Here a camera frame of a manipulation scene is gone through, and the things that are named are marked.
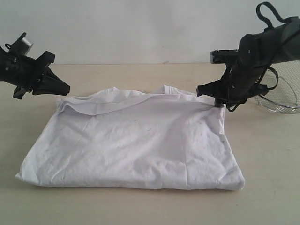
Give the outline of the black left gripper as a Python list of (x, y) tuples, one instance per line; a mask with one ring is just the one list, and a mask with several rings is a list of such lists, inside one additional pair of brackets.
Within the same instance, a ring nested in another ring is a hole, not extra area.
[(66, 96), (70, 86), (48, 69), (54, 63), (55, 55), (49, 51), (37, 59), (20, 55), (16, 51), (16, 41), (5, 44), (7, 52), (0, 49), (0, 80), (16, 86), (13, 97), (23, 98), (27, 92), (32, 92), (32, 95)]

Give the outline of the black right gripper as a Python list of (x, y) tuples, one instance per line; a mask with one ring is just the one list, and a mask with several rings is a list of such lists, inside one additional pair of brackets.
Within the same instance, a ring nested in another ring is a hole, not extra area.
[(224, 50), (226, 70), (220, 80), (196, 88), (197, 96), (210, 96), (215, 98), (214, 106), (235, 110), (247, 99), (260, 94), (267, 94), (267, 86), (259, 84), (265, 67), (246, 67), (239, 57), (237, 50)]

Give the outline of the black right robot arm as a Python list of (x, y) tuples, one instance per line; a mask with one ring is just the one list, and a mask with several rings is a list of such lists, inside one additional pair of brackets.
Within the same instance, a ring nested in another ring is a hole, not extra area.
[(212, 64), (225, 64), (222, 77), (214, 82), (197, 86), (197, 96), (215, 99), (215, 106), (233, 112), (249, 98), (266, 95), (273, 88), (261, 84), (272, 64), (300, 59), (300, 20), (275, 28), (266, 28), (259, 34), (247, 34), (237, 50), (214, 50), (210, 53)]

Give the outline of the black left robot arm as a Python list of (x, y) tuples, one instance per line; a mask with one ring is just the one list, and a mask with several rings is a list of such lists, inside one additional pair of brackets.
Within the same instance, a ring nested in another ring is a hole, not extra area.
[(24, 94), (66, 96), (70, 86), (49, 68), (55, 55), (45, 51), (37, 59), (27, 56), (33, 43), (24, 32), (13, 44), (5, 44), (6, 52), (0, 49), (0, 80), (16, 86), (13, 97), (22, 99)]

